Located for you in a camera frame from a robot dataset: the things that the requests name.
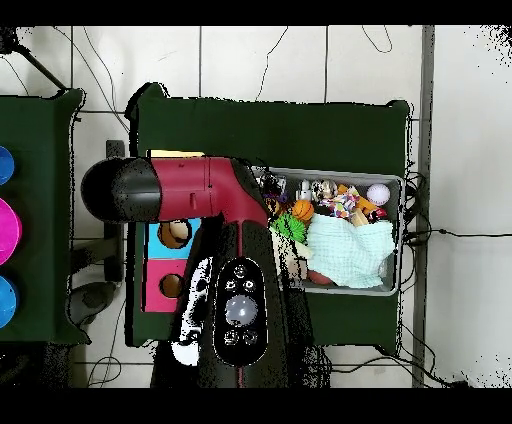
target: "green table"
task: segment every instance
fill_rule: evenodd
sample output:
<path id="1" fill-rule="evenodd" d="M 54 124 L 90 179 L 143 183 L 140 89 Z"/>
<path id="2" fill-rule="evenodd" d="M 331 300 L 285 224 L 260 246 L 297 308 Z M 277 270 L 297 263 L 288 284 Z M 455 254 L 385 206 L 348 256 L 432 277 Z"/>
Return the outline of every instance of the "green table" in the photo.
<path id="1" fill-rule="evenodd" d="M 148 149 L 201 151 L 253 164 L 345 172 L 405 174 L 405 101 L 385 106 L 353 103 L 290 104 L 168 98 L 159 84 L 132 97 L 130 155 Z M 143 224 L 131 224 L 127 269 L 127 344 L 165 340 L 170 314 L 143 313 L 140 290 Z M 398 294 L 369 297 L 308 294 L 315 343 L 379 345 L 395 351 Z"/>
<path id="2" fill-rule="evenodd" d="M 20 304 L 0 329 L 1 341 L 86 343 L 66 317 L 70 274 L 70 124 L 82 90 L 51 99 L 0 96 L 0 145 L 10 150 L 15 174 L 0 197 L 19 215 L 23 235 L 0 274 L 18 288 Z"/>

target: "white wall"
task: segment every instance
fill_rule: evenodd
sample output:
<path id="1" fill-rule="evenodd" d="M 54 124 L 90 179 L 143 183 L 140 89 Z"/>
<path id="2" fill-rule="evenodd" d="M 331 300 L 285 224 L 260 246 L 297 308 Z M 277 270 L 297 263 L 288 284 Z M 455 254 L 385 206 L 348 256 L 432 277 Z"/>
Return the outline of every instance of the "white wall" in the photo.
<path id="1" fill-rule="evenodd" d="M 430 220 L 512 233 L 512 70 L 478 26 L 436 26 Z M 427 343 L 440 375 L 510 386 L 512 239 L 433 235 Z"/>

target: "storage bin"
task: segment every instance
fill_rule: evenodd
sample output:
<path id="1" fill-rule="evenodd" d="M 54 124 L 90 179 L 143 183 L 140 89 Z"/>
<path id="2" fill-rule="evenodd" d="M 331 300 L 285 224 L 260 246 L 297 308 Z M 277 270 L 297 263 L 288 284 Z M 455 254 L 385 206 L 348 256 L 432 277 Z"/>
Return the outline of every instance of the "storage bin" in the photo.
<path id="1" fill-rule="evenodd" d="M 253 167 L 252 169 L 255 177 L 259 177 L 263 173 L 261 168 Z M 356 174 L 289 168 L 269 168 L 269 170 L 276 176 L 282 175 L 286 177 L 286 192 L 288 199 L 291 200 L 295 200 L 295 191 L 299 189 L 302 180 L 312 182 L 313 180 L 327 179 L 347 187 L 353 185 L 363 197 L 366 197 L 366 191 L 372 184 L 386 185 L 390 191 L 390 198 L 384 205 L 384 209 L 388 213 L 388 219 L 393 224 L 395 250 L 381 266 L 380 277 L 383 284 L 372 288 L 354 289 L 344 286 L 323 286 L 304 280 L 300 284 L 300 287 L 304 288 L 304 290 L 309 293 L 365 296 L 391 296 L 399 289 L 402 261 L 402 236 L 404 232 L 403 212 L 405 209 L 405 182 L 402 178 L 394 175 Z"/>

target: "plastic container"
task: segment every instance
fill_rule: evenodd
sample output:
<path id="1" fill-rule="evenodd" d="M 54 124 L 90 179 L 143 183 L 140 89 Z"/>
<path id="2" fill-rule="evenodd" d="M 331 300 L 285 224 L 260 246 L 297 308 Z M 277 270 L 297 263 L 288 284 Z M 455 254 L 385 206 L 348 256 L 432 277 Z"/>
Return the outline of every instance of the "plastic container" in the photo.
<path id="1" fill-rule="evenodd" d="M 0 146 L 0 185 L 5 184 L 14 173 L 14 159 L 5 147 Z"/>
<path id="2" fill-rule="evenodd" d="M 402 260 L 402 235 L 404 232 L 403 211 L 405 204 L 405 182 L 402 178 L 393 175 L 355 174 L 289 168 L 270 168 L 270 171 L 274 175 L 283 175 L 286 177 L 286 192 L 289 200 L 295 200 L 295 192 L 296 190 L 300 190 L 302 180 L 312 182 L 317 179 L 327 179 L 333 180 L 336 184 L 344 184 L 347 187 L 354 185 L 363 197 L 365 197 L 368 187 L 372 184 L 380 183 L 387 186 L 390 191 L 390 198 L 383 208 L 388 213 L 387 218 L 393 223 L 395 251 L 388 256 L 381 266 L 381 272 L 379 274 L 383 284 L 371 288 L 354 289 L 344 286 L 323 286 L 304 280 L 301 283 L 301 287 L 303 287 L 306 292 L 332 295 L 391 296 L 398 290 L 400 286 Z M 253 167 L 253 172 L 256 177 L 259 177 L 262 170 L 261 168 Z"/>
<path id="3" fill-rule="evenodd" d="M 0 199 L 0 265 L 7 262 L 21 238 L 21 221 L 16 212 Z"/>
<path id="4" fill-rule="evenodd" d="M 0 276 L 0 331 L 12 319 L 17 307 L 16 287 L 9 280 Z"/>

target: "white tile floor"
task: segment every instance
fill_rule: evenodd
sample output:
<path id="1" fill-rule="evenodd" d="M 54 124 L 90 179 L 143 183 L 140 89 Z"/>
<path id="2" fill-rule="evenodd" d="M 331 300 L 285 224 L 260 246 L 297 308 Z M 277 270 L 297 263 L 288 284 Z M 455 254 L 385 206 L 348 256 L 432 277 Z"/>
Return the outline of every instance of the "white tile floor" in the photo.
<path id="1" fill-rule="evenodd" d="M 286 29 L 279 27 L 58 27 L 71 36 L 94 72 L 98 88 L 82 56 L 64 35 L 51 27 L 22 30 L 21 42 L 64 84 L 83 88 L 86 93 L 81 122 L 75 125 L 75 181 L 79 186 L 87 169 L 105 155 L 105 141 L 127 142 L 123 126 L 112 113 L 124 112 L 129 98 L 146 82 L 161 82 L 174 97 L 217 97 L 254 101 L 261 87 L 267 54 Z M 380 50 L 389 49 L 383 26 L 365 26 L 367 34 Z M 326 64 L 326 28 L 289 27 L 279 45 L 268 56 L 268 69 L 259 100 L 358 102 L 385 104 L 405 99 L 419 115 L 421 27 L 387 26 L 392 42 L 389 53 L 380 53 L 366 37 L 361 26 L 330 26 Z M 13 65 L 30 95 L 49 97 L 56 88 L 23 58 L 12 54 Z M 25 90 L 9 65 L 0 60 L 0 94 L 25 95 Z M 111 80 L 115 85 L 112 93 Z M 414 145 L 418 126 L 414 123 Z M 84 208 L 79 194 L 75 198 L 75 237 L 102 236 L 102 224 Z M 410 251 L 404 253 L 403 278 L 411 270 Z M 103 281 L 102 267 L 91 266 L 74 276 L 73 284 Z M 404 296 L 404 324 L 412 329 L 412 296 Z M 125 299 L 120 288 L 113 304 L 88 327 L 90 345 L 75 351 L 74 380 L 77 387 L 87 383 L 93 364 L 110 353 L 116 320 Z M 124 313 L 121 313 L 113 356 L 123 365 L 118 378 L 104 387 L 149 387 L 153 348 L 128 348 L 124 343 Z M 403 344 L 412 352 L 412 337 L 404 331 Z M 333 363 L 351 369 L 379 356 L 372 347 L 329 347 Z M 103 379 L 106 366 L 96 367 L 92 382 Z M 109 378 L 119 366 L 112 365 Z M 411 376 L 392 361 L 363 367 L 351 374 L 335 373 L 333 387 L 410 387 Z"/>

